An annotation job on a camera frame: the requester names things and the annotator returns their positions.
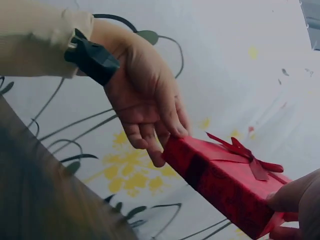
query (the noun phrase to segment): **hand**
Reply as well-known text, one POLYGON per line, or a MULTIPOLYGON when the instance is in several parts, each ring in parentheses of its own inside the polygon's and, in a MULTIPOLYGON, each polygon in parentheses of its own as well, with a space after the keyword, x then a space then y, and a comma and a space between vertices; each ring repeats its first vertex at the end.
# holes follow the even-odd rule
POLYGON ((276 227, 270 239, 320 239, 320 169, 284 185, 267 202, 273 210, 285 212, 287 222, 298 221, 300 227, 276 227))
POLYGON ((120 69, 104 87, 128 140, 146 149, 162 167, 161 149, 170 134, 185 137, 191 128, 176 80, 153 46, 142 37, 102 19, 94 20, 92 42, 103 45, 120 69))

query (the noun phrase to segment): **gift box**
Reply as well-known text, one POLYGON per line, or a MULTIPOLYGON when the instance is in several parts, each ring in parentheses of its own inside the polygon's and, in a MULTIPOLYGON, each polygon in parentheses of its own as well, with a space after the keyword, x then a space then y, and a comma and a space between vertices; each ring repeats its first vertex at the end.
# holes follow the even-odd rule
POLYGON ((217 143, 171 136, 163 159, 250 238, 281 225, 284 214, 269 208, 266 197, 291 181, 283 167, 256 159, 234 137, 230 144, 207 135, 217 143))

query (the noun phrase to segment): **black wristband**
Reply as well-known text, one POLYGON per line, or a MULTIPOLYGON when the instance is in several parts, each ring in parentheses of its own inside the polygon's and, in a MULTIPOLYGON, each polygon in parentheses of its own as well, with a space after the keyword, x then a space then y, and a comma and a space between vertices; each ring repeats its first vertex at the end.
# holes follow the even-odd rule
POLYGON ((102 86, 120 67, 119 61, 104 46, 88 41, 78 29, 75 29, 71 44, 73 47, 65 52, 64 59, 76 64, 83 73, 102 86))

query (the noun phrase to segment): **ribbon bow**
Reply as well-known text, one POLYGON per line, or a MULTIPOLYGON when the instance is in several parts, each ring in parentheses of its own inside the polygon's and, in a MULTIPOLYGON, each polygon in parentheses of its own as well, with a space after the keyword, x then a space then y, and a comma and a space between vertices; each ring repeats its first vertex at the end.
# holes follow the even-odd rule
POLYGON ((255 179, 259 181, 267 181, 268 178, 268 171, 275 172, 275 173, 283 173, 284 168, 281 165, 268 163, 255 158, 252 152, 245 148, 236 138, 231 137, 232 144, 223 141, 222 139, 213 136, 210 133, 206 133, 209 138, 219 142, 225 147, 229 152, 233 154, 237 154, 239 156, 244 157, 243 161, 241 160, 234 160, 233 162, 237 163, 249 163, 250 169, 255 177, 255 179))

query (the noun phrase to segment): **white sweater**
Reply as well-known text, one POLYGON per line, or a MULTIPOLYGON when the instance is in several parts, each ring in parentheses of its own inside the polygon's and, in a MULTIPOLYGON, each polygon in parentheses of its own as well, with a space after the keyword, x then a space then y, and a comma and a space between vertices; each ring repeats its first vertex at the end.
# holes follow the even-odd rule
POLYGON ((93 15, 34 0, 1 0, 0 75, 72 78, 77 67, 64 60, 74 29, 88 39, 93 15))

